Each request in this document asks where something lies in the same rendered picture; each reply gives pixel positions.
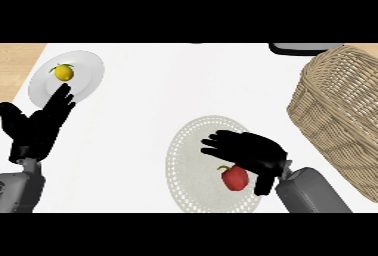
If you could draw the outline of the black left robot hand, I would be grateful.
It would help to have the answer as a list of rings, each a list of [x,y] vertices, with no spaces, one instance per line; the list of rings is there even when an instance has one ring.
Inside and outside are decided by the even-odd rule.
[[[71,87],[61,85],[45,107],[31,116],[11,103],[0,103],[2,128],[12,138],[9,161],[15,164],[25,158],[42,161],[52,150],[61,127],[76,107]]]

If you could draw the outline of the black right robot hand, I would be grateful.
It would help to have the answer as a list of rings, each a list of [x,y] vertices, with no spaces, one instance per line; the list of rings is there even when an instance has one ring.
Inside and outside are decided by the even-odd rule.
[[[204,154],[235,163],[257,175],[254,194],[268,195],[287,162],[288,153],[281,145],[254,133],[229,130],[217,130],[201,143],[206,145]]]

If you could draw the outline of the red bell pepper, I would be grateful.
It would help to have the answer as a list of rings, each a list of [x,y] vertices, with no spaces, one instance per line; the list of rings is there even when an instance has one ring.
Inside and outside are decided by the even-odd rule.
[[[228,189],[231,191],[242,191],[250,183],[247,170],[237,165],[232,167],[222,165],[219,170],[223,170],[222,180]]]

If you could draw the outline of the round white lace placemat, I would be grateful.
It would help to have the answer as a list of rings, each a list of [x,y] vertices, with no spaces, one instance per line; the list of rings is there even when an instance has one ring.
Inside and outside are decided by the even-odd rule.
[[[231,191],[222,173],[234,165],[201,153],[206,139],[217,130],[237,133],[248,129],[231,118],[204,116],[179,130],[167,152],[166,178],[173,200],[188,213],[251,213],[260,197],[254,195],[257,175],[247,173],[248,184],[241,191]]]

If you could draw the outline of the tan wicker basket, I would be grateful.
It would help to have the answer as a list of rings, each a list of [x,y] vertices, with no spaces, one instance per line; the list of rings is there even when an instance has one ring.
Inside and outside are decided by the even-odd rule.
[[[378,203],[378,58],[349,45],[315,56],[287,112],[343,178]]]

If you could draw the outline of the white round plate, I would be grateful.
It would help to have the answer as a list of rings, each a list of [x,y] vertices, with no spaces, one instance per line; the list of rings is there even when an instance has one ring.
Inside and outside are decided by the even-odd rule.
[[[70,68],[74,71],[74,76],[67,82],[56,78],[53,70],[62,64],[70,64]],[[95,53],[77,50],[58,55],[42,65],[31,78],[28,86],[31,102],[37,107],[43,108],[64,83],[71,87],[73,101],[76,103],[82,102],[96,91],[104,73],[105,65]]]

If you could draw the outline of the yellow lemon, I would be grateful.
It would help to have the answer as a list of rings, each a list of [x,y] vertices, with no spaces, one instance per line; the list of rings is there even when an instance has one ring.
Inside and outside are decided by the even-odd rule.
[[[74,66],[71,64],[58,64],[49,72],[61,81],[70,81],[74,78]]]

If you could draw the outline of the dark grey appliance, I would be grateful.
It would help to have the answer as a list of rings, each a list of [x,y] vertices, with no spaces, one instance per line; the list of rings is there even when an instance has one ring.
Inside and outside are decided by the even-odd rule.
[[[316,56],[343,43],[271,43],[269,49],[278,55]]]

